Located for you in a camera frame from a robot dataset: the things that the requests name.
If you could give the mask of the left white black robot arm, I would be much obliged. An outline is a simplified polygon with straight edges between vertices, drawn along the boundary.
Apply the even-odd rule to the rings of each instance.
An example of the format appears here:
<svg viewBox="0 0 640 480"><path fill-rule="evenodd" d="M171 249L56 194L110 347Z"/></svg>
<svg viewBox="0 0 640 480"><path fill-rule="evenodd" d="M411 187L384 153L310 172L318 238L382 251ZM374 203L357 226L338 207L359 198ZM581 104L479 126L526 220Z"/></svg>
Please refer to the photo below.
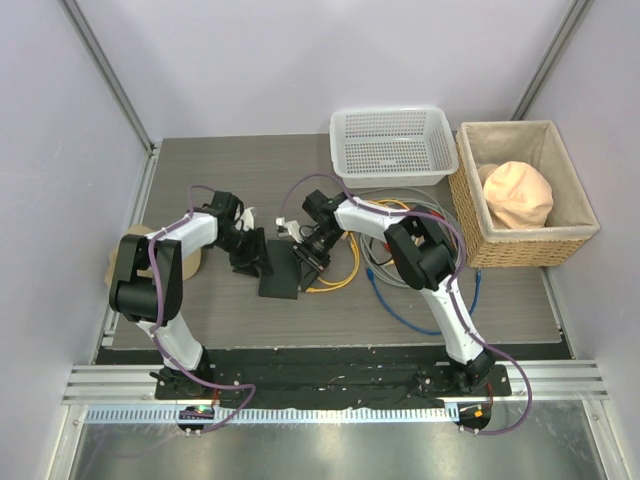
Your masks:
<svg viewBox="0 0 640 480"><path fill-rule="evenodd" d="M123 236L110 284L110 308L143 330L163 357L161 379L178 383L193 399L216 386L207 350L181 313L183 263L215 247L228 254L235 273L258 278L273 272L265 232L255 225L253 210L236 195L215 191L210 202L190 205L169 226Z"/></svg>

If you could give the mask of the black network switch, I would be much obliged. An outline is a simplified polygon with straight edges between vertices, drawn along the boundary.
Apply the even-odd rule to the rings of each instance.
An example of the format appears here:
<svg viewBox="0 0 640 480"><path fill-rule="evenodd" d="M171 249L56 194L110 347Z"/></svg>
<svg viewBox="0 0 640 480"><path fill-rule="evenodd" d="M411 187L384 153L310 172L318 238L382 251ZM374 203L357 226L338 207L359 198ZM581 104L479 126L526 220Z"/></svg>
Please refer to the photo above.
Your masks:
<svg viewBox="0 0 640 480"><path fill-rule="evenodd" d="M261 275L258 296L262 298L297 300L299 293L299 265L292 243L270 239L266 244L272 272Z"/></svg>

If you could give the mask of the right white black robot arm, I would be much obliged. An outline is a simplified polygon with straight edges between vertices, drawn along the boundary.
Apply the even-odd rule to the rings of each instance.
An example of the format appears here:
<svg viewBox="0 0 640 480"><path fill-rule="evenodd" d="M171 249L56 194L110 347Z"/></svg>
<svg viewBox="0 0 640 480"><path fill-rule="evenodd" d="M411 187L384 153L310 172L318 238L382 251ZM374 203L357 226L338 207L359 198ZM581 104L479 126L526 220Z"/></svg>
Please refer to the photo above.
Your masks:
<svg viewBox="0 0 640 480"><path fill-rule="evenodd" d="M431 309L445 342L455 389L472 395L486 385L495 359L460 292L457 276L462 241L452 225L425 208L382 207L350 192L330 198L315 190L305 198L303 210L315 222L315 229L292 247L302 287L310 286L323 273L330 250L343 234L385 243L402 281L418 291Z"/></svg>

